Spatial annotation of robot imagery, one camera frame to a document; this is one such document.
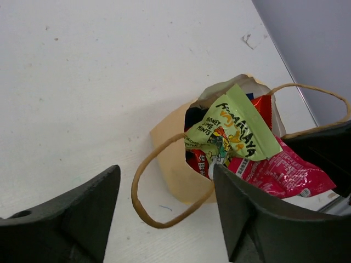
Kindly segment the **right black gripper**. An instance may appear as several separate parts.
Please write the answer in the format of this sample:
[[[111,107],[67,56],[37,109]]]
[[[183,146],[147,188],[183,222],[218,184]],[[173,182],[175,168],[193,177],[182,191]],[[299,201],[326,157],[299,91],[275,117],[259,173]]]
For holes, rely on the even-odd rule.
[[[321,168],[338,195],[350,195],[350,121],[283,141],[303,160]]]

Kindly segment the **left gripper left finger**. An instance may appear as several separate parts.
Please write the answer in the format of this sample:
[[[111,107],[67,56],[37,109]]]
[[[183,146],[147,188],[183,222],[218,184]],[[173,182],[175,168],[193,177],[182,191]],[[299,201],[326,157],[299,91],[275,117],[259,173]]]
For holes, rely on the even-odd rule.
[[[47,202],[1,219],[1,262],[103,262],[121,170],[113,165]]]

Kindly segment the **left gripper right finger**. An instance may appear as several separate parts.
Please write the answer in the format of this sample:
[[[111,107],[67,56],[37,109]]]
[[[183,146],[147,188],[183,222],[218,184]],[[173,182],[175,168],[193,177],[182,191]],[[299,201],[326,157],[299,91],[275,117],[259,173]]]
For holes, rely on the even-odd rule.
[[[350,262],[350,215],[285,202],[220,164],[213,179],[230,262]]]

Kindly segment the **pink candy packet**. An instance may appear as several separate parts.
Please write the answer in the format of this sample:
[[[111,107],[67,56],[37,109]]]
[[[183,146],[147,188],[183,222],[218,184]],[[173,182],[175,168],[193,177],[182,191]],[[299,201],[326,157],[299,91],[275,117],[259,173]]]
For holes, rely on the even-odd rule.
[[[336,187],[319,167],[304,161],[280,138],[282,151],[270,159],[249,161],[234,157],[228,169],[247,183],[280,199],[312,197]]]

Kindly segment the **green honey mints packet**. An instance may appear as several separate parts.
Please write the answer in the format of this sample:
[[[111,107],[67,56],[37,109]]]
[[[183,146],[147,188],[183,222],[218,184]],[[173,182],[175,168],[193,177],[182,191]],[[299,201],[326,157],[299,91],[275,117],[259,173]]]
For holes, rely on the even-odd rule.
[[[209,107],[203,119],[185,132],[187,151],[200,153],[201,175],[213,179],[215,164],[233,157],[262,161],[282,151],[261,114],[233,85]]]

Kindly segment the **brown paper bag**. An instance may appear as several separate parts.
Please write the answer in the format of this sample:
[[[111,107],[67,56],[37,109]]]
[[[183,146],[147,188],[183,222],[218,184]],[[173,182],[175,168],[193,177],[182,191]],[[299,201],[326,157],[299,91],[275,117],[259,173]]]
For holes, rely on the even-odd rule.
[[[323,129],[331,128],[338,124],[345,123],[350,119],[350,103],[347,99],[336,93],[315,86],[296,83],[283,84],[276,88],[270,89],[264,83],[262,83],[261,81],[249,74],[242,74],[226,82],[220,82],[210,87],[207,87],[201,94],[200,98],[211,99],[215,95],[222,95],[225,91],[229,90],[229,88],[231,88],[234,84],[238,84],[239,81],[246,81],[246,83],[244,84],[245,89],[253,88],[254,91],[265,92],[267,95],[273,95],[282,88],[300,87],[334,96],[345,103],[346,115],[341,120],[324,126],[284,135],[285,139],[291,139],[301,135],[319,132]],[[180,223],[189,215],[194,213],[204,203],[214,203],[217,201],[216,193],[214,190],[214,182],[207,178],[204,178],[203,176],[194,171],[191,171],[190,168],[187,167],[185,164],[185,134],[175,134],[163,143],[160,139],[156,137],[157,133],[161,130],[161,128],[164,128],[166,126],[166,121],[170,120],[171,117],[177,117],[179,120],[182,120],[183,118],[181,114],[185,113],[189,106],[195,102],[197,102],[197,100],[184,104],[178,109],[174,110],[151,131],[151,138],[153,140],[154,150],[141,162],[141,164],[137,168],[137,171],[135,172],[131,185],[131,200],[133,208],[140,217],[140,219],[153,228],[170,228]],[[158,160],[161,171],[165,177],[165,181],[170,187],[170,192],[174,194],[174,196],[183,203],[193,202],[193,204],[187,210],[185,210],[183,213],[176,216],[169,222],[165,223],[157,222],[153,218],[151,218],[151,216],[146,212],[145,208],[143,207],[141,201],[138,198],[138,184],[140,177],[146,169],[146,167],[149,165],[149,163],[155,158]]]

